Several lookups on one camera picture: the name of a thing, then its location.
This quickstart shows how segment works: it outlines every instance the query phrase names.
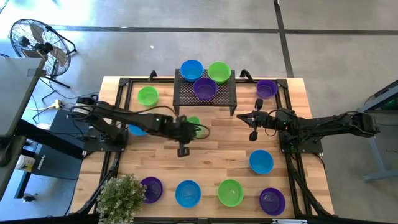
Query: potted plant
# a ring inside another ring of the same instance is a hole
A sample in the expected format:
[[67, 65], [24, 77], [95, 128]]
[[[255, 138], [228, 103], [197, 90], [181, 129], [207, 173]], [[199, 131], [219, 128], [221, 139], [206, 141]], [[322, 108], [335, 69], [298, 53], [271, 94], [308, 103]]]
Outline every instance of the potted plant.
[[134, 174], [113, 177], [101, 189], [97, 212], [105, 218], [105, 223], [129, 223], [141, 210], [145, 191], [146, 186]]

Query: metal mesh stand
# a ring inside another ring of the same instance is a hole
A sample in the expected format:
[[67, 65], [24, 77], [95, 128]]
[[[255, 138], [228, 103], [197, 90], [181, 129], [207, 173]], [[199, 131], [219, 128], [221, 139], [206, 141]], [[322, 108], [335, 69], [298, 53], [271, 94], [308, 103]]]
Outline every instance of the metal mesh stand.
[[[207, 70], [201, 76], [208, 78]], [[180, 106], [228, 106], [229, 112], [234, 115], [236, 102], [235, 71], [231, 71], [230, 78], [223, 84], [218, 85], [216, 95], [210, 100], [201, 100], [193, 92], [193, 82], [186, 81], [179, 69], [175, 70], [173, 107], [177, 114]]]

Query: wooden tabletop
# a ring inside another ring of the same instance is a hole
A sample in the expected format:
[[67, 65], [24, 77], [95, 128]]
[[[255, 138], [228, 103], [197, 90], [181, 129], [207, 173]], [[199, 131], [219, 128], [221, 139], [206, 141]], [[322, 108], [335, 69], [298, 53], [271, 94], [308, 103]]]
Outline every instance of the wooden tabletop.
[[[99, 94], [101, 101], [114, 104], [119, 79], [120, 77], [104, 77]], [[293, 110], [298, 116], [311, 118], [304, 80], [288, 78], [287, 81]], [[149, 84], [133, 85], [130, 110], [145, 109], [138, 103], [137, 93], [147, 85]], [[157, 104], [172, 107], [174, 84], [150, 85], [159, 91]], [[269, 215], [259, 206], [259, 195], [267, 187], [277, 188], [285, 196], [286, 209], [280, 217], [294, 217], [285, 157], [280, 152], [277, 135], [269, 137], [264, 131], [259, 131], [257, 141], [251, 142], [248, 139], [252, 129], [236, 118], [237, 114], [249, 113], [254, 109], [257, 99], [255, 89], [255, 84], [236, 85], [238, 107], [234, 116], [229, 115], [228, 107], [180, 107], [180, 114], [197, 116], [202, 124], [211, 129], [208, 138], [194, 140], [188, 145], [191, 151], [187, 157], [177, 157], [177, 142], [155, 136], [130, 135], [128, 147], [122, 153], [119, 174], [134, 173], [139, 179], [155, 176], [164, 186], [160, 200], [144, 205], [143, 212], [137, 214], [138, 217], [267, 218]], [[275, 98], [264, 100], [262, 111], [273, 109], [276, 109]], [[172, 115], [172, 112], [165, 108], [155, 109], [151, 113]], [[274, 168], [267, 175], [256, 174], [249, 167], [249, 156], [256, 149], [266, 150], [274, 158]], [[97, 188], [103, 157], [103, 152], [95, 152], [83, 161], [71, 212], [81, 208]], [[309, 189], [323, 207], [333, 213], [325, 171], [319, 158], [312, 154], [302, 154], [302, 157]], [[197, 182], [202, 192], [202, 198], [194, 208], [181, 207], [174, 197], [177, 185], [187, 179]], [[237, 207], [225, 207], [218, 200], [217, 188], [220, 182], [226, 179], [235, 179], [243, 186], [244, 198]], [[297, 189], [300, 208], [304, 212], [302, 193]]]

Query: plastic bowl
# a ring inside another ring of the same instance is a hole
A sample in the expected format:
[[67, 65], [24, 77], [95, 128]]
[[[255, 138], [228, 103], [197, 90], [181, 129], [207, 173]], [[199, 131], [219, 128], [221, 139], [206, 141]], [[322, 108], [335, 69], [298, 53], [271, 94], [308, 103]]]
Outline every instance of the plastic bowl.
[[285, 210], [285, 197], [278, 189], [264, 189], [260, 194], [260, 206], [268, 215], [280, 215]]
[[235, 207], [243, 200], [243, 188], [241, 184], [232, 179], [224, 180], [218, 186], [218, 199], [228, 207]]
[[203, 65], [197, 60], [187, 60], [180, 68], [182, 77], [189, 82], [194, 82], [199, 79], [203, 71]]
[[146, 133], [145, 131], [143, 131], [141, 128], [138, 128], [137, 126], [135, 126], [135, 125], [129, 125], [129, 129], [130, 129], [130, 132], [131, 132], [131, 134], [133, 134], [133, 135], [135, 135], [135, 136], [145, 136], [145, 135], [147, 135], [148, 133]]
[[231, 76], [231, 68], [227, 63], [224, 62], [212, 63], [207, 72], [209, 77], [217, 84], [226, 82]]
[[209, 100], [217, 93], [217, 83], [210, 78], [199, 78], [193, 84], [194, 94], [201, 100]]
[[160, 199], [163, 193], [163, 185], [158, 178], [147, 177], [141, 181], [141, 184], [147, 186], [144, 203], [155, 203]]
[[184, 208], [194, 207], [200, 198], [200, 187], [195, 181], [184, 180], [175, 189], [175, 199]]
[[257, 82], [257, 95], [260, 98], [268, 99], [278, 92], [278, 86], [272, 80], [260, 80]]
[[144, 106], [154, 106], [159, 99], [159, 92], [153, 86], [146, 86], [138, 92], [138, 101]]
[[[200, 120], [197, 116], [191, 116], [191, 117], [187, 118], [187, 121], [192, 124], [200, 124]], [[202, 132], [202, 130], [197, 131], [197, 137], [200, 136], [201, 132]]]
[[274, 160], [269, 152], [256, 150], [250, 155], [250, 167], [258, 174], [268, 174], [274, 167]]

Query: gray floor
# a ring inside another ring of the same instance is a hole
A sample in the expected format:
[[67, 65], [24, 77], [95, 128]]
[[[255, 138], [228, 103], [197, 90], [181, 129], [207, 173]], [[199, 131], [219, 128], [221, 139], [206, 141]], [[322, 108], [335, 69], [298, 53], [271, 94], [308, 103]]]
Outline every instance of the gray floor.
[[[393, 0], [280, 0], [280, 6], [286, 29], [397, 30], [398, 2]], [[43, 8], [48, 12], [41, 13]], [[10, 0], [0, 14], [0, 23], [4, 24], [0, 27], [1, 53], [14, 55], [7, 40], [8, 30], [14, 21], [25, 17], [76, 26], [278, 28], [272, 0]], [[224, 60], [231, 68], [246, 68], [257, 77], [286, 77], [279, 34], [61, 33], [79, 50], [68, 72], [59, 79], [73, 87], [58, 87], [68, 96], [98, 91], [104, 75], [148, 75], [151, 70], [171, 75], [189, 58], [201, 60], [206, 67], [212, 61]], [[398, 77], [396, 35], [287, 35], [287, 43], [294, 76], [305, 79], [313, 116], [355, 110]], [[38, 99], [48, 92], [45, 85], [39, 84], [34, 95]], [[56, 98], [62, 99], [52, 96], [48, 104]], [[29, 119], [32, 114], [27, 111], [25, 117]], [[42, 121], [50, 123], [53, 115], [53, 111], [46, 113]], [[364, 174], [376, 171], [367, 141], [342, 135], [326, 137], [322, 144], [335, 213], [347, 218], [397, 222], [398, 178], [368, 184], [362, 179]], [[383, 148], [382, 155], [388, 167], [397, 167], [397, 153]], [[29, 183], [29, 191], [43, 196], [20, 208], [27, 217], [63, 215], [74, 183], [35, 178]], [[41, 181], [52, 184], [43, 188]], [[65, 189], [65, 193], [60, 194], [59, 189]], [[52, 203], [57, 200], [62, 203], [56, 207]], [[12, 213], [10, 204], [16, 208], [20, 201], [1, 201], [0, 210], [10, 212], [1, 212], [0, 220], [25, 218]], [[44, 212], [52, 206], [50, 213]]]

